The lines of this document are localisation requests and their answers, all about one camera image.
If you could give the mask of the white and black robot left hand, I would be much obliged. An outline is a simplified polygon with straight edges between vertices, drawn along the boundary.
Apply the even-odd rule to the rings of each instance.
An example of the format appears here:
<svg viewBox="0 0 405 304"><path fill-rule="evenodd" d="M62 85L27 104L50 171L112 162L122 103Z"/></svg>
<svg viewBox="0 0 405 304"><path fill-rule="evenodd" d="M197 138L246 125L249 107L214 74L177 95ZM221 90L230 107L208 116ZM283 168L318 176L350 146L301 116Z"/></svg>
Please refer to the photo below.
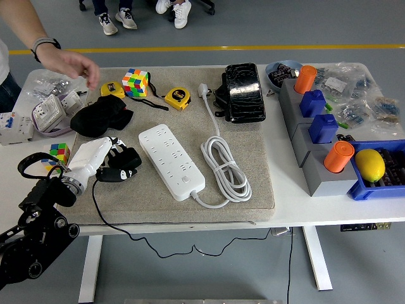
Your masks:
<svg viewBox="0 0 405 304"><path fill-rule="evenodd" d="M82 144L69 162L62 182L80 196L94 176L101 182L122 182L137 173L142 160L134 148L117 137L103 137Z"/></svg>

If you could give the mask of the person's left hand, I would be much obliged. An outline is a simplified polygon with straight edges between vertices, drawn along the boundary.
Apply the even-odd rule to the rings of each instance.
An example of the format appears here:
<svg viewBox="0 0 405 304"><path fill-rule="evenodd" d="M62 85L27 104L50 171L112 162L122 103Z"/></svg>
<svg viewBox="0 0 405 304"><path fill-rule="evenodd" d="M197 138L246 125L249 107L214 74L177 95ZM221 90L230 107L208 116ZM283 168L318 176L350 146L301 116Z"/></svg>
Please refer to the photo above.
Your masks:
<svg viewBox="0 0 405 304"><path fill-rule="evenodd" d="M92 91L98 87L99 66L80 53L60 50L51 46L38 50L37 57L42 65L50 71L66 75L72 79L83 77L87 80L87 87Z"/></svg>

